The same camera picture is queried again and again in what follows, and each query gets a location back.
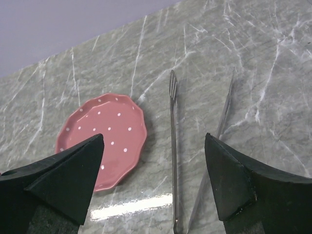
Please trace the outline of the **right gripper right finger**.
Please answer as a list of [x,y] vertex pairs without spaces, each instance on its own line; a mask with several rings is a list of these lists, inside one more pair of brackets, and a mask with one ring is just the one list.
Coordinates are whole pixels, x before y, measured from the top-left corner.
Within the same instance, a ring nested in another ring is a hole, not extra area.
[[205,137],[218,218],[228,234],[310,234],[312,180],[255,160]]

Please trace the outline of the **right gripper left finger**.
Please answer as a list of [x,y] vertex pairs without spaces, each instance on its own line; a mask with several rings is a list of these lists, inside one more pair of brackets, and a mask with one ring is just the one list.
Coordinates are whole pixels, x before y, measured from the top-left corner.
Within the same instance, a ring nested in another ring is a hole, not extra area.
[[76,234],[84,224],[104,151],[96,134],[0,176],[2,234]]

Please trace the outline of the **metal tongs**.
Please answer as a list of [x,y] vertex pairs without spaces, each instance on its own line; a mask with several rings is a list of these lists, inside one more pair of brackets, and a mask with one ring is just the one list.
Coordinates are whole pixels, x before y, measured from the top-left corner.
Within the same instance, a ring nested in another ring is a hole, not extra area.
[[[217,134],[216,137],[219,138],[223,128],[224,124],[227,118],[229,106],[231,103],[232,98],[232,88],[234,84],[234,78],[231,79],[231,83],[229,86],[228,94],[225,100],[225,104],[222,110],[222,115],[218,124],[217,128]],[[181,218],[179,214],[179,198],[178,198],[178,164],[177,164],[177,146],[176,146],[176,123],[175,123],[175,113],[174,113],[174,106],[176,103],[177,98],[177,87],[178,87],[178,81],[176,74],[174,70],[171,70],[170,78],[169,78],[169,96],[170,96],[170,118],[171,118],[171,150],[172,150],[172,194],[173,194],[173,233],[175,234],[182,234],[183,228],[180,227],[181,224]],[[188,222],[188,227],[186,233],[189,232],[193,220],[195,218],[195,214],[197,212],[197,209],[199,207],[199,202],[201,200],[201,196],[204,190],[204,186],[208,179],[208,171],[205,171],[203,174],[203,177],[201,179],[201,183],[197,192],[197,197],[195,200],[195,204],[192,209],[192,213]]]

